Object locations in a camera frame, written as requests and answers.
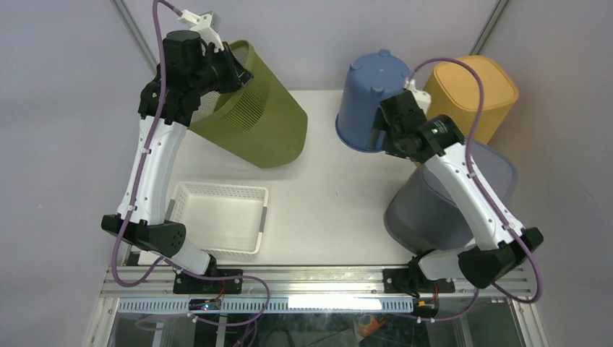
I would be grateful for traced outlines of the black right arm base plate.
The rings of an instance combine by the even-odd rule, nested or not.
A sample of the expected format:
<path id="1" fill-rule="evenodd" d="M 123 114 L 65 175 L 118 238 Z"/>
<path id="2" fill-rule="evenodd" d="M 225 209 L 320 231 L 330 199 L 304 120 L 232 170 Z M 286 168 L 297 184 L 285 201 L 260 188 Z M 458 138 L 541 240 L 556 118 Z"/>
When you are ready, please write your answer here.
<path id="1" fill-rule="evenodd" d="M 455 293 L 455 284 L 445 279 L 428 280 L 416 271 L 407 267 L 384 268 L 382 270 L 382 283 L 387 294 L 433 294 L 435 290 L 439 294 Z"/>

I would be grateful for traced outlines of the yellow ribbed basket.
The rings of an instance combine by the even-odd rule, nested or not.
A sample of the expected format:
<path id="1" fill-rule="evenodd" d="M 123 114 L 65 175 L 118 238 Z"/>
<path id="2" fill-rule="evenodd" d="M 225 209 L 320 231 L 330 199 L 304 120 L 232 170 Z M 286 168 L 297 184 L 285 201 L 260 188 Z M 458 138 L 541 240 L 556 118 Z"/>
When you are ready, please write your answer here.
<path id="1" fill-rule="evenodd" d="M 503 68 L 489 57 L 464 56 L 458 60 L 472 68 L 483 85 L 484 103 L 474 139 L 487 144 L 517 101 L 518 88 Z M 441 62 L 434 67 L 424 91 L 432 97 L 426 117 L 431 119 L 445 114 L 468 136 L 480 101 L 476 78 L 457 64 Z"/>

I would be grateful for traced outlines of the dark grey basket liner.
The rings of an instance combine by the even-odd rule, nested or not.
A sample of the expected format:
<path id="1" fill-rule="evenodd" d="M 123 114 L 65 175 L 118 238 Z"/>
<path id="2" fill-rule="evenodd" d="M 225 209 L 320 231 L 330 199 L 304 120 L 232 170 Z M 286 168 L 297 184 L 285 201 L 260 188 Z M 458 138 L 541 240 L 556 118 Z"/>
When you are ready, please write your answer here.
<path id="1" fill-rule="evenodd" d="M 512 161 L 492 147 L 475 141 L 472 157 L 503 202 L 512 196 L 518 173 Z M 442 183 L 418 167 L 398 190 L 384 214 L 388 234 L 408 251 L 464 247 L 473 234 Z"/>

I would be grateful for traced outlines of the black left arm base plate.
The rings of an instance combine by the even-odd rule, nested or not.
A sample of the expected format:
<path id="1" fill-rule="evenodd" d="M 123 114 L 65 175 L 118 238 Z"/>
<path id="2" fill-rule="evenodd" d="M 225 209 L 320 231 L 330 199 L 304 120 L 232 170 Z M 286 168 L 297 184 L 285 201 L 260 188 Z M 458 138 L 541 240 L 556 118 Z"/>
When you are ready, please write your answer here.
<path id="1" fill-rule="evenodd" d="M 175 276 L 173 283 L 174 294 L 240 294 L 242 292 L 242 279 L 234 279 L 234 276 L 242 276 L 240 269 L 217 269 L 216 275 L 223 280 L 202 280 L 193 276 L 180 273 Z"/>

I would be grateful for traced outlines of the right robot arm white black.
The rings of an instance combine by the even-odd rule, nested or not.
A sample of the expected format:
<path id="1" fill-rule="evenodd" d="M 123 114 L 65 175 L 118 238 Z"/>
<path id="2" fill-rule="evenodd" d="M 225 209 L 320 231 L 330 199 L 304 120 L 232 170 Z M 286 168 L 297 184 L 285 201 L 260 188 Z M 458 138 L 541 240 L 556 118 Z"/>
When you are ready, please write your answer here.
<path id="1" fill-rule="evenodd" d="M 487 288 L 543 243 L 540 230 L 524 226 L 497 196 L 455 122 L 444 114 L 428 119 L 414 92 L 382 100 L 373 130 L 384 132 L 386 154 L 418 166 L 383 217 L 388 234 L 413 253 L 415 292 L 447 278 Z"/>

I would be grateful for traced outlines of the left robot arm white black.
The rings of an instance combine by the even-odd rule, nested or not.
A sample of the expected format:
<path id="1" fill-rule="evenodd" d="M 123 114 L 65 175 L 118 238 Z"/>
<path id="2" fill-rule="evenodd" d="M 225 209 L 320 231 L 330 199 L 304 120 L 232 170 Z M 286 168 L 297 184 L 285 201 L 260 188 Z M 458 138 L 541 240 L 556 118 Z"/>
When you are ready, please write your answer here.
<path id="1" fill-rule="evenodd" d="M 190 285 L 208 294 L 218 283 L 210 269 L 213 257 L 188 240 L 184 224 L 166 218 L 167 189 L 202 97 L 240 91 L 253 75 L 227 42 L 217 46 L 191 30 L 169 32 L 161 48 L 157 73 L 140 93 L 139 137 L 126 192 L 117 211 L 102 217 L 101 228 L 190 272 Z"/>

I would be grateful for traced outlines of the blue plastic bucket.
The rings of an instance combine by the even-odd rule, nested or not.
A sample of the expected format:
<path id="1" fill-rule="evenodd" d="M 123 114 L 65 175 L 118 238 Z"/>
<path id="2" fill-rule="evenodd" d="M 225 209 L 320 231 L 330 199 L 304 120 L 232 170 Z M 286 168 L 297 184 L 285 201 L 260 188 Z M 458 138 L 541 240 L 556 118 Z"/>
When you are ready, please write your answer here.
<path id="1" fill-rule="evenodd" d="M 382 100 L 403 91 L 404 81 L 412 72 L 387 49 L 351 62 L 335 120 L 337 135 L 345 145 L 364 153 L 381 150 L 384 134 L 372 133 L 377 109 Z"/>

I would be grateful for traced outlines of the olive green ribbed basket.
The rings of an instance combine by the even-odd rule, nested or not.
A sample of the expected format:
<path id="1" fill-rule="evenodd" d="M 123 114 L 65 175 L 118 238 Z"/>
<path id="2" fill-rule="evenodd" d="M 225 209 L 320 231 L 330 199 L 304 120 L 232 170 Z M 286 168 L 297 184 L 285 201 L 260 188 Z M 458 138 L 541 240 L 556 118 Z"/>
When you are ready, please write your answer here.
<path id="1" fill-rule="evenodd" d="M 230 47 L 254 77 L 238 92 L 203 95 L 189 130 L 258 168 L 294 162 L 304 149 L 307 113 L 251 43 Z"/>

